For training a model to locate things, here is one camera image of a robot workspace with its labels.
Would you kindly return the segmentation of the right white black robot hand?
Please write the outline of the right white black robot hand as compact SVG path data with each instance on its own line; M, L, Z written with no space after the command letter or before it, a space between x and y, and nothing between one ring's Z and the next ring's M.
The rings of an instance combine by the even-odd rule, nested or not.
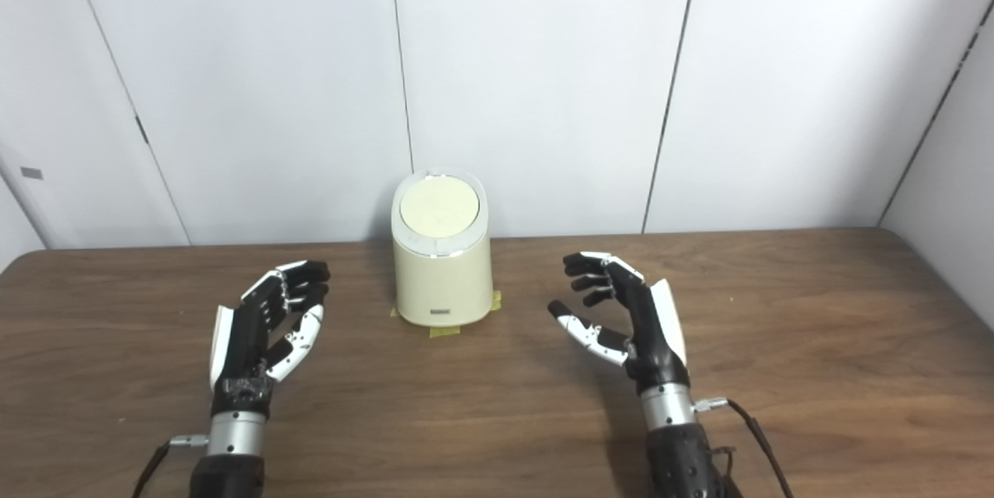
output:
M594 356L624 368L637 392L661 385L691 385L682 328L668 286L649 285L621 258L605 252L576 252L562 258L571 287L592 308L606 301L621 304L632 332L621 334L579 316L559 300L547 310L575 342Z

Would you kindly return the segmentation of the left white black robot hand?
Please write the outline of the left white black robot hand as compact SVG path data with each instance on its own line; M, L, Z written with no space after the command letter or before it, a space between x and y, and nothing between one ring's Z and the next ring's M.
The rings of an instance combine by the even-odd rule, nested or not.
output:
M210 415L270 415L271 395L314 348L330 280L324 261L267 271L237 307L217 308L210 345Z

